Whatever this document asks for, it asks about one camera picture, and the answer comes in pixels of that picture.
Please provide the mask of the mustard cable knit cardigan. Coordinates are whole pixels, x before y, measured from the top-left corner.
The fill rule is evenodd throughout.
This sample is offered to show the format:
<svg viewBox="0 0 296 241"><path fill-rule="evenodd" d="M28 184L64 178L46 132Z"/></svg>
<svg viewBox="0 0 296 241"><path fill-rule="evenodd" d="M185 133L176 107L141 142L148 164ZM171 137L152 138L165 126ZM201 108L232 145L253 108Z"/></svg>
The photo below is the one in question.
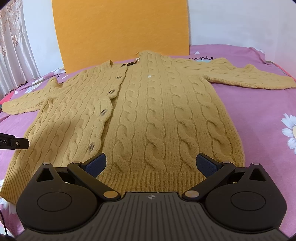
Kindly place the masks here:
<svg viewBox="0 0 296 241"><path fill-rule="evenodd" d="M16 150L1 197L16 203L39 166L84 162L106 154L100 180L119 193L184 192L202 180L196 156L244 164L240 137L213 84L294 88L287 76L141 52L132 65L107 61L3 104L15 115L36 111L26 150Z"/></svg>

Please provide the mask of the pink floral bed sheet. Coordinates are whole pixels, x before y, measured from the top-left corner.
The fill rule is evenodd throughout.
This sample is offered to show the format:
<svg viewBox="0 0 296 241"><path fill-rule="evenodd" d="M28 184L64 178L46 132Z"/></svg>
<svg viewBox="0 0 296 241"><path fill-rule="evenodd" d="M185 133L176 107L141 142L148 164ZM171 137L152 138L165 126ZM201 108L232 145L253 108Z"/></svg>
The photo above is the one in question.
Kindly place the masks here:
<svg viewBox="0 0 296 241"><path fill-rule="evenodd" d="M196 61L226 58L236 67L247 64L257 69L284 75L265 60L263 51L231 45L193 45L189 56ZM295 88L265 90L213 84L241 137L245 164L260 162L276 183L287 202L287 213L280 229L295 234ZM38 111L19 115L1 112L1 133L23 137ZM1 198L1 211L6 228L12 235L23 231L15 207Z"/></svg>

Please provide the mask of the beige patterned curtain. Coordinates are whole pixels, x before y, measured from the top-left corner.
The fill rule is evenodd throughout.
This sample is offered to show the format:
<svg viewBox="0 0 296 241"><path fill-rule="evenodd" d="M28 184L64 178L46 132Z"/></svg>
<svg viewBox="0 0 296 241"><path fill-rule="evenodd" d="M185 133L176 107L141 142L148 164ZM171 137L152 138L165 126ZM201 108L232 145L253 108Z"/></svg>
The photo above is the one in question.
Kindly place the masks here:
<svg viewBox="0 0 296 241"><path fill-rule="evenodd" d="M1 98L27 81L40 77L29 44L22 1L1 9Z"/></svg>

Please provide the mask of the orange board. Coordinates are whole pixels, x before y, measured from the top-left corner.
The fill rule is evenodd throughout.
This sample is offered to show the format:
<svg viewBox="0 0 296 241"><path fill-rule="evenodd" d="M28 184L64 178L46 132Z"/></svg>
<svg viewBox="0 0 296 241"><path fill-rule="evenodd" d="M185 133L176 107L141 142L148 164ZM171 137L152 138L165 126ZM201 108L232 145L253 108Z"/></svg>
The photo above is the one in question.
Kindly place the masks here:
<svg viewBox="0 0 296 241"><path fill-rule="evenodd" d="M66 72L136 57L151 50L189 54L186 1L53 1L57 41Z"/></svg>

